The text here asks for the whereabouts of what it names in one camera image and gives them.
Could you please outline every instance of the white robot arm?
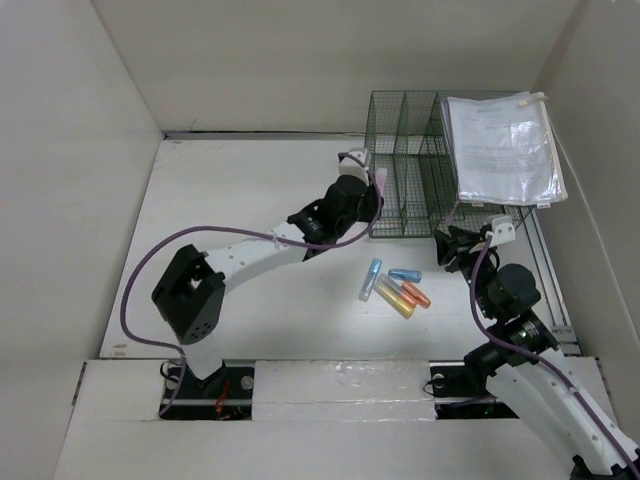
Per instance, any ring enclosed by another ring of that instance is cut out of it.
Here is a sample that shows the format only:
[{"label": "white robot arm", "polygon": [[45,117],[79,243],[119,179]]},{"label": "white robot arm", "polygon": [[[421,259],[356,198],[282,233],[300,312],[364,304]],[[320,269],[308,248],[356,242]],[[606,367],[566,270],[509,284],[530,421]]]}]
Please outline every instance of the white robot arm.
[{"label": "white robot arm", "polygon": [[[449,227],[449,235],[436,233],[438,263],[463,273],[476,325],[490,339],[465,356],[465,369],[454,381],[462,378],[476,391],[499,398],[561,463],[570,467],[573,462],[572,479],[637,478],[638,445],[581,385],[556,339],[531,310],[541,298],[533,274],[521,265],[500,268],[487,257],[493,236],[500,240],[499,232],[508,231],[515,231],[513,225],[494,219],[480,233],[456,227]],[[497,320],[488,329],[476,303]],[[440,374],[440,381],[446,376]]]},{"label": "white robot arm", "polygon": [[181,248],[151,297],[173,329],[191,374],[204,390],[216,391],[225,364],[218,356],[214,329],[224,296],[239,285],[277,267],[304,262],[335,248],[356,222],[372,222],[382,197],[369,174],[366,149],[339,155],[338,179],[324,198],[272,229],[262,238],[199,252]]}]

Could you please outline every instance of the yellow marker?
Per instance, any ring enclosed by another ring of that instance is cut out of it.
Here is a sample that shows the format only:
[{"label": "yellow marker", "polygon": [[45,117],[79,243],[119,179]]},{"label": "yellow marker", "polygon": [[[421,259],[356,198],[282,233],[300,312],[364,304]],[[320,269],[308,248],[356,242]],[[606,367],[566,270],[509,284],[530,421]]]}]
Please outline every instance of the yellow marker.
[{"label": "yellow marker", "polygon": [[414,308],[391,290],[384,282],[378,279],[373,288],[378,292],[378,295],[384,298],[386,302],[395,308],[404,318],[410,318],[411,315],[413,315]]}]

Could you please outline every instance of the orange marker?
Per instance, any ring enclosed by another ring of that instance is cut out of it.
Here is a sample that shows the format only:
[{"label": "orange marker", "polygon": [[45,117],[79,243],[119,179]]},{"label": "orange marker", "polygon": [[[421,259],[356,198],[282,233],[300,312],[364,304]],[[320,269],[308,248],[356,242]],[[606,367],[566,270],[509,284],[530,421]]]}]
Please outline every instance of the orange marker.
[{"label": "orange marker", "polygon": [[429,308],[429,306],[431,305],[431,300],[429,300],[429,297],[427,297],[424,293],[418,290],[418,287],[416,287],[413,283],[404,282],[402,284],[402,288],[404,288],[407,292],[413,295],[416,298],[416,300],[418,300],[418,303],[422,305],[424,308]]}]

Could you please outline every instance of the paper document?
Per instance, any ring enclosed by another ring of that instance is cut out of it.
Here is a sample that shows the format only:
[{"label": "paper document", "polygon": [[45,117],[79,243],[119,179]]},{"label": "paper document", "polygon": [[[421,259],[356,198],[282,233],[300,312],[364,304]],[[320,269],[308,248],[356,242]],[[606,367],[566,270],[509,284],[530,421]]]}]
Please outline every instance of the paper document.
[{"label": "paper document", "polygon": [[544,101],[521,93],[495,100],[442,101],[458,198],[546,205],[567,198]]}]

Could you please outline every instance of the marker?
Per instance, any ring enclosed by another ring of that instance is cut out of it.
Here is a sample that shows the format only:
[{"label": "marker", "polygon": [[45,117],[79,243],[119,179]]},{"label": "marker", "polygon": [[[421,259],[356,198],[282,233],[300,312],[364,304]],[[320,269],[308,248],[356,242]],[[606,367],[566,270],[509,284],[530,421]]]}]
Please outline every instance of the marker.
[{"label": "marker", "polygon": [[396,280],[404,280],[412,283],[420,283],[420,280],[422,280],[422,272],[418,270],[404,270],[402,268],[392,268],[389,270],[389,276]]},{"label": "marker", "polygon": [[396,295],[396,293],[391,290],[387,284],[381,282],[380,279],[376,281],[373,288],[375,288],[376,292],[378,292],[378,294],[404,318],[410,318],[411,315],[413,315],[413,311],[415,309]]},{"label": "marker", "polygon": [[429,308],[429,306],[431,305],[431,300],[429,300],[429,297],[427,297],[424,293],[418,290],[418,287],[416,287],[413,283],[404,282],[402,284],[402,288],[405,289],[407,292],[409,292],[411,295],[413,295],[416,298],[416,300],[418,300],[418,303],[422,305],[424,308]]},{"label": "marker", "polygon": [[374,258],[373,262],[371,262],[371,266],[369,267],[369,271],[367,272],[367,276],[364,279],[364,284],[360,289],[360,295],[358,298],[360,298],[360,300],[362,300],[363,302],[369,300],[371,290],[373,290],[373,284],[376,282],[376,278],[378,277],[378,273],[380,273],[381,267],[382,260]]}]

